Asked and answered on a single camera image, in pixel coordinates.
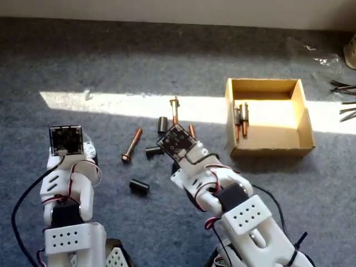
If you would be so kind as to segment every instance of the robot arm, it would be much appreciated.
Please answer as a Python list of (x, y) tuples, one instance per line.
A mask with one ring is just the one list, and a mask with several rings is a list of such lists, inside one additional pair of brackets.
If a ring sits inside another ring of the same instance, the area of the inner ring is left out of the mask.
[(313, 267), (285, 236), (261, 198), (253, 195), (251, 184), (222, 165), (216, 154), (209, 154), (181, 126), (173, 126), (158, 145), (181, 167), (171, 180), (198, 209), (221, 221), (234, 249), (227, 247), (222, 254), (229, 256), (221, 255), (229, 266)]

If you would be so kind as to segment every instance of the perforated bracket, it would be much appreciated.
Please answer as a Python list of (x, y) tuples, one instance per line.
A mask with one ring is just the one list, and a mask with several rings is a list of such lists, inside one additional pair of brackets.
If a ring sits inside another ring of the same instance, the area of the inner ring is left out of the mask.
[(126, 259), (120, 248), (113, 248), (106, 258), (106, 267), (128, 267)]
[(92, 244), (91, 228), (91, 224), (80, 224), (46, 230), (46, 254), (89, 249)]
[(244, 235), (271, 216), (272, 213), (263, 203), (262, 199), (258, 195), (255, 195), (225, 213), (221, 219), (237, 235)]

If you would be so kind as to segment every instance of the cable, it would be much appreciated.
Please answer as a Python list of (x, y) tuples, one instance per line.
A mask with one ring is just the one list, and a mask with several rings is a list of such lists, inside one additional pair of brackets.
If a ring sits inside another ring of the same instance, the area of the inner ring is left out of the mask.
[(223, 241), (221, 240), (220, 236), (217, 234), (217, 231), (215, 230), (214, 224), (212, 224), (212, 227), (211, 227), (211, 228), (212, 228), (212, 230), (214, 231), (214, 233), (215, 233), (217, 239), (219, 240), (219, 242), (220, 242), (222, 248), (224, 249), (224, 252), (225, 252), (226, 256), (227, 256), (228, 259), (229, 259), (230, 266), (233, 267), (233, 263), (231, 262), (231, 259), (230, 259), (230, 257), (229, 257), (228, 252), (226, 251), (226, 248), (224, 247)]
[(46, 171), (40, 178), (38, 178), (32, 185), (30, 185), (29, 188), (26, 189), (26, 191), (18, 199), (18, 201), (16, 202), (15, 207), (13, 208), (13, 211), (12, 211), (11, 224), (12, 224), (12, 229), (13, 229), (13, 231), (15, 233), (16, 240), (18, 242), (18, 245), (19, 245), (22, 253), (26, 256), (26, 258), (28, 259), (28, 261), (31, 263), (31, 265), (33, 267), (38, 267), (38, 265), (35, 262), (35, 260), (33, 259), (33, 257), (30, 255), (30, 253), (27, 251), (27, 249), (24, 247), (24, 244), (23, 244), (23, 242), (21, 240), (21, 237), (20, 237), (20, 234), (18, 232), (17, 225), (16, 225), (16, 213), (17, 213), (17, 210), (20, 207), (21, 203), (24, 201), (24, 199), (28, 195), (28, 193), (30, 193), (31, 190), (36, 185), (38, 185), (47, 175), (49, 175), (52, 171), (54, 171), (56, 168), (58, 168), (63, 163), (64, 159), (65, 159), (65, 156), (62, 158), (60, 163), (58, 163), (55, 167), (51, 168), (50, 170)]
[(219, 260), (223, 260), (223, 258), (220, 257), (220, 256), (217, 256), (217, 257), (214, 259), (214, 264), (215, 264), (216, 267), (227, 267), (227, 266), (224, 265), (224, 264), (218, 263), (217, 261), (219, 261)]
[(279, 212), (279, 216), (280, 216), (280, 221), (281, 221), (281, 224), (282, 224), (282, 229), (283, 229), (283, 232), (284, 234), (287, 236), (287, 238), (289, 238), (289, 234), (288, 234), (288, 231), (286, 229), (286, 226), (285, 226), (285, 221), (284, 221), (284, 216), (283, 216), (283, 212), (282, 212), (282, 208), (280, 206), (280, 204), (278, 203), (277, 199), (274, 197), (274, 195), (269, 192), (268, 190), (266, 189), (263, 189), (262, 187), (259, 187), (257, 185), (253, 185), (251, 184), (253, 187), (261, 190), (262, 192), (265, 192), (267, 195), (269, 195), (269, 197), (273, 200), (273, 202), (276, 204), (277, 208), (278, 208), (278, 212)]
[(73, 164), (71, 166), (71, 174), (69, 176), (68, 193), (67, 193), (67, 195), (66, 196), (56, 195), (54, 197), (50, 197), (49, 199), (46, 199), (45, 201), (43, 201), (42, 204), (46, 204), (46, 203), (49, 203), (49, 202), (52, 202), (52, 201), (57, 201), (57, 200), (62, 201), (62, 202), (66, 202), (68, 199), (71, 199), (71, 200), (75, 201), (76, 203), (78, 203), (77, 200), (75, 200), (74, 198), (71, 197), (71, 195), (72, 195), (72, 185), (73, 185), (72, 175), (74, 174), (75, 168), (77, 167), (77, 165), (79, 163), (81, 163), (81, 162), (85, 162), (87, 164), (90, 164), (90, 165), (94, 166), (97, 169), (97, 172), (98, 172), (98, 182), (97, 182), (97, 184), (100, 182), (101, 176), (102, 176), (101, 169), (95, 163), (93, 163), (91, 161), (81, 160), (81, 161), (79, 161), (79, 162), (77, 162), (77, 163), (75, 163), (75, 164)]
[(216, 185), (216, 182), (207, 182), (207, 183), (203, 184), (202, 186), (199, 187), (199, 189), (196, 191), (196, 193), (194, 195), (194, 202), (198, 204), (198, 206), (200, 207), (200, 210), (202, 212), (206, 212), (207, 210), (204, 210), (202, 208), (202, 206), (196, 201), (196, 197), (198, 196), (198, 193), (200, 192), (200, 190), (203, 189), (203, 187), (205, 187), (206, 185), (212, 185), (212, 184)]
[(41, 265), (41, 267), (47, 267), (45, 262), (42, 260), (41, 253), (44, 252), (45, 249), (41, 249), (36, 253), (36, 258), (38, 260), (38, 263)]
[(230, 257), (229, 257), (229, 254), (228, 254), (228, 252), (226, 251), (226, 248), (224, 247), (223, 241), (221, 241), (221, 238), (220, 238), (220, 236), (217, 234), (217, 232), (216, 232), (216, 230), (215, 230), (215, 227), (214, 227), (214, 224), (215, 224), (217, 221), (219, 221), (220, 219), (221, 219), (221, 217), (212, 217), (212, 218), (207, 219), (207, 220), (205, 221), (204, 228), (205, 228), (205, 230), (212, 229), (212, 230), (214, 231), (214, 233), (215, 233), (217, 239), (219, 240), (219, 242), (220, 242), (222, 248), (224, 249), (224, 252), (225, 252), (226, 256), (227, 256), (228, 259), (229, 259), (230, 266), (232, 267), (233, 264), (232, 264), (232, 262), (231, 262), (231, 259), (230, 259)]
[(219, 155), (216, 153), (209, 153), (203, 157), (201, 157), (200, 159), (198, 159), (197, 161), (193, 162), (187, 155), (185, 155), (184, 157), (187, 159), (187, 161), (192, 164), (192, 165), (197, 165), (198, 163), (202, 162), (203, 160), (205, 160), (206, 158), (210, 157), (210, 156), (215, 156), (217, 157), (217, 159), (219, 159)]

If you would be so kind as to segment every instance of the black wire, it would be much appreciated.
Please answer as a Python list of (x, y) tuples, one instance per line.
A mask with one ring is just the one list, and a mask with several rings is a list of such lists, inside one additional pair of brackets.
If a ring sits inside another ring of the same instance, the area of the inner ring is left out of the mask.
[(210, 156), (215, 156), (215, 157), (217, 157), (217, 159), (219, 159), (219, 155), (216, 154), (216, 153), (209, 153), (209, 154), (205, 155), (204, 157), (201, 157), (200, 159), (198, 159), (198, 160), (195, 161), (195, 162), (192, 162), (191, 159), (190, 159), (187, 155), (185, 155), (184, 157), (187, 159), (187, 161), (188, 161), (190, 164), (192, 164), (192, 165), (197, 165), (198, 163), (202, 162), (203, 160), (205, 160), (206, 158), (208, 158), (208, 157), (210, 157)]
[(283, 212), (282, 212), (282, 208), (280, 206), (280, 204), (278, 203), (277, 199), (274, 197), (274, 195), (269, 192), (268, 190), (266, 189), (263, 189), (262, 187), (259, 187), (257, 185), (252, 185), (253, 187), (261, 190), (262, 192), (265, 192), (267, 195), (269, 195), (271, 197), (271, 199), (273, 200), (273, 202), (275, 202), (277, 208), (278, 208), (278, 212), (279, 212), (279, 216), (280, 216), (280, 221), (281, 221), (281, 224), (282, 224), (282, 229), (283, 229), (283, 232), (284, 234), (287, 236), (287, 238), (289, 238), (289, 234), (288, 234), (288, 231), (286, 229), (286, 226), (285, 226), (285, 221), (284, 221), (284, 216), (283, 216)]
[(223, 241), (221, 240), (220, 236), (217, 234), (217, 232), (216, 232), (216, 230), (215, 230), (214, 223), (212, 224), (212, 227), (211, 227), (211, 228), (212, 228), (212, 230), (214, 231), (214, 233), (215, 233), (217, 239), (219, 240), (219, 242), (220, 242), (222, 248), (224, 249), (224, 252), (225, 252), (226, 256), (227, 256), (228, 259), (229, 259), (230, 266), (233, 267), (233, 263), (231, 262), (231, 259), (230, 259), (230, 257), (229, 257), (228, 252), (226, 251), (226, 248), (225, 248), (225, 246), (224, 246), (224, 244), (223, 244)]
[(31, 192), (31, 190), (38, 185), (47, 175), (49, 175), (52, 171), (54, 171), (56, 168), (59, 167), (60, 164), (62, 164), (63, 160), (65, 159), (65, 157), (62, 158), (62, 160), (60, 161), (60, 163), (58, 163), (55, 167), (51, 168), (50, 170), (46, 171), (40, 178), (38, 178), (28, 189), (26, 189), (26, 191), (22, 194), (22, 196), (19, 198), (19, 200), (17, 201), (15, 207), (13, 208), (12, 211), (12, 215), (11, 215), (11, 224), (12, 224), (12, 229), (15, 233), (15, 237), (16, 240), (18, 242), (18, 245), (20, 247), (20, 249), (22, 250), (22, 253), (26, 256), (26, 258), (28, 259), (28, 261), (31, 263), (31, 265), (33, 267), (38, 267), (37, 263), (35, 262), (35, 260), (33, 259), (33, 257), (30, 255), (30, 253), (27, 251), (27, 249), (24, 247), (24, 244), (21, 240), (20, 234), (18, 232), (17, 229), (17, 225), (16, 225), (16, 213), (18, 208), (20, 207), (21, 203), (24, 201), (24, 199), (26, 198), (26, 196), (28, 195), (28, 193)]

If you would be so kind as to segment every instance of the black cylinder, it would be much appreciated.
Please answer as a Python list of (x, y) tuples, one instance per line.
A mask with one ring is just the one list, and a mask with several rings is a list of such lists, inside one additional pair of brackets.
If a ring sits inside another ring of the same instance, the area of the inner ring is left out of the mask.
[(140, 195), (147, 195), (150, 191), (150, 186), (137, 179), (132, 179), (129, 185), (130, 189)]
[(165, 135), (168, 129), (168, 118), (167, 117), (160, 117), (158, 119), (158, 134)]
[(151, 146), (146, 148), (146, 157), (148, 159), (152, 158), (154, 155), (162, 155), (165, 152), (160, 146)]

